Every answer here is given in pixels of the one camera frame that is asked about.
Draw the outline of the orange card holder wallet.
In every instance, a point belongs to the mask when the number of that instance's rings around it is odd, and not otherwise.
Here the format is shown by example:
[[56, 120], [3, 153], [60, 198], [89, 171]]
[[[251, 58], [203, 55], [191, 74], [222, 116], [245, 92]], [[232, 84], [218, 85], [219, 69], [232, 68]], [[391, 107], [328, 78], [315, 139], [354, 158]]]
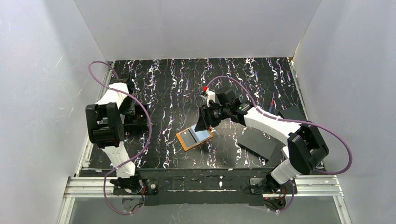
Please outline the orange card holder wallet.
[[184, 151], [188, 151], [213, 137], [211, 131], [195, 131], [195, 127], [196, 125], [192, 125], [176, 134]]

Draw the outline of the black box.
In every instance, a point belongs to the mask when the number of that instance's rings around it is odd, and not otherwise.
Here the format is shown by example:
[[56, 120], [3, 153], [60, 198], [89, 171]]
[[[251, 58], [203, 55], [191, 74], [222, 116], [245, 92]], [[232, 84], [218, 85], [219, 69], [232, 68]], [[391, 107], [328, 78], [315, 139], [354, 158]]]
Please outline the black box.
[[144, 132], [148, 130], [148, 119], [143, 108], [132, 101], [121, 104], [120, 113], [124, 116], [123, 126], [126, 132]]

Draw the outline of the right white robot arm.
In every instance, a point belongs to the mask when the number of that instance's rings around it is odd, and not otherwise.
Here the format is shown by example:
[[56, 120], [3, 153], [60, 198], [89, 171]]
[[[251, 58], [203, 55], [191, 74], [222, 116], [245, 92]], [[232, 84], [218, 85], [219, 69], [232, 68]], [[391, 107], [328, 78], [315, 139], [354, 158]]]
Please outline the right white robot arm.
[[199, 118], [195, 131], [209, 130], [222, 120], [257, 129], [282, 142], [289, 157], [271, 170], [263, 186], [279, 189], [287, 181], [309, 175], [329, 154], [317, 127], [309, 122], [290, 122], [255, 107], [252, 103], [241, 102], [232, 90], [215, 93], [207, 87], [200, 96], [205, 104], [199, 108]]

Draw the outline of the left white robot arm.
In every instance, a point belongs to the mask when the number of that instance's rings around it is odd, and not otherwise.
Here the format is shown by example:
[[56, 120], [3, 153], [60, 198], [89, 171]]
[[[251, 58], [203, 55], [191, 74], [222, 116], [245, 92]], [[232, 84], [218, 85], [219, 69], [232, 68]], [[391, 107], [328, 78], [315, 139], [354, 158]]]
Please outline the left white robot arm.
[[110, 183], [131, 193], [137, 191], [141, 184], [136, 177], [136, 166], [129, 161], [130, 157], [125, 149], [126, 132], [123, 118], [131, 107], [132, 99], [124, 93], [133, 93], [134, 83], [131, 74], [122, 74], [120, 79], [110, 82], [105, 94], [94, 104], [85, 108], [88, 136], [91, 143], [98, 146], [109, 157], [116, 168], [116, 180]]

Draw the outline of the blue red screwdriver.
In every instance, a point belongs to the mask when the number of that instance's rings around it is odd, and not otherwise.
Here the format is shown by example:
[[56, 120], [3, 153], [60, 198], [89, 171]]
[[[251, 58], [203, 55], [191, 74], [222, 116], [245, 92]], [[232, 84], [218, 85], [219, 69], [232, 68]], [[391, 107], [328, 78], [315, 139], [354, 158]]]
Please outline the blue red screwdriver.
[[273, 92], [271, 102], [269, 104], [269, 113], [273, 114], [274, 113], [274, 104], [275, 104], [275, 93]]

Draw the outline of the black flat slab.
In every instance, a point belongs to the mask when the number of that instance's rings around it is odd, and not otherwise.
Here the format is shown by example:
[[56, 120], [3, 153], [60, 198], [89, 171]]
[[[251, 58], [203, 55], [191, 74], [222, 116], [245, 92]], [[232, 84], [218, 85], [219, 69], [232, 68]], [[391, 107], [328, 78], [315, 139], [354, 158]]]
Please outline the black flat slab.
[[238, 139], [237, 145], [257, 157], [269, 160], [276, 149], [277, 143], [267, 138], [264, 133], [254, 128], [247, 128]]

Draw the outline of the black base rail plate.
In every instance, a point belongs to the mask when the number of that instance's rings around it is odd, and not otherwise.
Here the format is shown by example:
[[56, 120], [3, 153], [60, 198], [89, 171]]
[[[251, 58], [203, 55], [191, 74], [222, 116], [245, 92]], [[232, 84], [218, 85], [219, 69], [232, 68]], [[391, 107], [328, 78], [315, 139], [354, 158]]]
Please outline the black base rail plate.
[[131, 193], [114, 186], [113, 194], [138, 195], [146, 206], [168, 204], [248, 204], [260, 206], [269, 194], [284, 205], [285, 195], [296, 191], [290, 183], [273, 190], [263, 186], [268, 168], [237, 169], [141, 169], [141, 187]]

